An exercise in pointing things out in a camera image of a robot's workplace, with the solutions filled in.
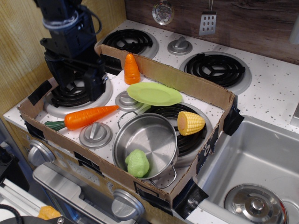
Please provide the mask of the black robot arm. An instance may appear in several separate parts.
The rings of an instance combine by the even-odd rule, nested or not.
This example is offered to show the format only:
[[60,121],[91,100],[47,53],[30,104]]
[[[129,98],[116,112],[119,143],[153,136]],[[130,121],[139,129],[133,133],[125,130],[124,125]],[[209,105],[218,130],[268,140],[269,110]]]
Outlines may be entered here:
[[95,53],[96,35],[93,18],[97,15],[79,0],[37,0],[43,25],[50,38],[40,44],[45,48],[45,61],[60,87],[66,88],[79,74],[90,101],[97,100],[106,90],[105,65]]

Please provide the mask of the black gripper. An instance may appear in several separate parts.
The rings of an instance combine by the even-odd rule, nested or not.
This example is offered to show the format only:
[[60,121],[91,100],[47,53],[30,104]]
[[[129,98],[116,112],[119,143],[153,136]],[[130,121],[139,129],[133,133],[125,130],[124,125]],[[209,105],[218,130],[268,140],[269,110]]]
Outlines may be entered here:
[[45,48],[45,61],[54,79],[65,89],[76,73],[84,77],[90,101],[97,100],[106,90],[105,65],[95,53],[96,35],[89,9],[42,9],[43,25],[50,38],[40,44]]

